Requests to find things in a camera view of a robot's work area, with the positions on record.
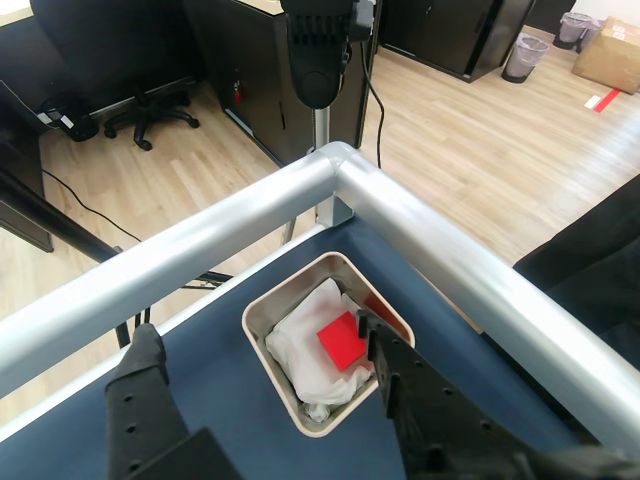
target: black cabinet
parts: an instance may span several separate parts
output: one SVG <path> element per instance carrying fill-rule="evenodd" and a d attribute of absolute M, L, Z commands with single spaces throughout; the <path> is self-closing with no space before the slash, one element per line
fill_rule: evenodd
<path fill-rule="evenodd" d="M 471 82 L 502 65 L 533 0 L 394 0 L 385 47 Z"/>
<path fill-rule="evenodd" d="M 304 156 L 313 144 L 312 115 L 293 89 L 281 10 L 269 13 L 235 0 L 184 0 L 184 5 L 225 112 L 276 163 Z M 331 106 L 331 140 L 360 146 L 367 95 L 356 48 Z"/>

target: red tape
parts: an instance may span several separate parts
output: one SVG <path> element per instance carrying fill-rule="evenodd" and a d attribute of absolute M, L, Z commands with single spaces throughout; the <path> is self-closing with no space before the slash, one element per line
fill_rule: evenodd
<path fill-rule="evenodd" d="M 594 111 L 598 112 L 598 113 L 602 113 L 602 111 L 607 108 L 609 106 L 609 104 L 611 102 L 613 102 L 613 99 L 616 98 L 618 96 L 618 94 L 620 93 L 620 90 L 611 90 L 611 92 L 609 93 L 609 95 L 607 95 L 606 97 L 604 97 L 600 103 L 598 103 L 598 105 L 596 105 L 596 107 L 593 109 Z"/>

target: chair base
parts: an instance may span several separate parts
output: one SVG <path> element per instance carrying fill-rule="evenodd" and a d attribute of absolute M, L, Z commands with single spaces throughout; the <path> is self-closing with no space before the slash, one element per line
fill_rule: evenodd
<path fill-rule="evenodd" d="M 116 130 L 135 124 L 136 128 L 133 133 L 133 141 L 141 149 L 149 151 L 153 148 L 153 145 L 144 139 L 144 135 L 149 126 L 154 122 L 165 119 L 177 119 L 187 122 L 191 128 L 198 128 L 200 126 L 200 122 L 197 119 L 175 108 L 178 106 L 188 107 L 191 104 L 189 95 L 184 90 L 167 93 L 154 98 L 148 98 L 144 93 L 136 90 L 135 98 L 137 105 L 131 110 L 119 113 L 104 123 L 105 137 L 116 138 Z"/>

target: wooden floor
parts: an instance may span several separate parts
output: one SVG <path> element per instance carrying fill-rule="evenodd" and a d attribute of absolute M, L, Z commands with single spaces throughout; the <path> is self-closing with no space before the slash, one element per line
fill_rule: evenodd
<path fill-rule="evenodd" d="M 640 174 L 640 96 L 622 94 L 602 114 L 583 104 L 610 89 L 570 73 L 575 53 L 551 48 L 534 74 L 513 85 L 495 71 L 468 85 L 387 50 L 374 84 L 387 119 L 383 169 L 507 262 L 548 240 Z M 92 208 L 148 238 L 276 170 L 220 110 L 206 86 L 190 111 L 202 127 L 154 126 L 151 152 L 97 136 L 73 143 L 61 132 L 41 140 L 43 166 Z M 379 110 L 369 101 L 363 154 L 375 157 Z M 45 177 L 50 202 L 110 244 L 135 241 L 83 210 Z M 298 231 L 312 223 L 310 214 Z M 217 270 L 237 273 L 275 250 L 275 232 Z M 0 231 L 0 317 L 94 266 L 54 239 L 45 254 Z M 153 308 L 161 323 L 201 296 L 176 292 Z M 0 401 L 0 423 L 35 405 L 116 351 L 109 333 Z"/>

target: white tissue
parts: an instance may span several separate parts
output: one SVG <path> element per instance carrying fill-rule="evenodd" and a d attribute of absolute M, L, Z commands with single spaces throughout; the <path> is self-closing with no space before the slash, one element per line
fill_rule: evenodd
<path fill-rule="evenodd" d="M 322 422 L 331 409 L 349 402 L 373 373 L 373 365 L 363 355 L 343 372 L 318 339 L 318 332 L 358 305 L 332 279 L 325 280 L 289 315 L 278 322 L 265 338 L 269 353 L 280 364 L 304 402 L 309 417 Z"/>

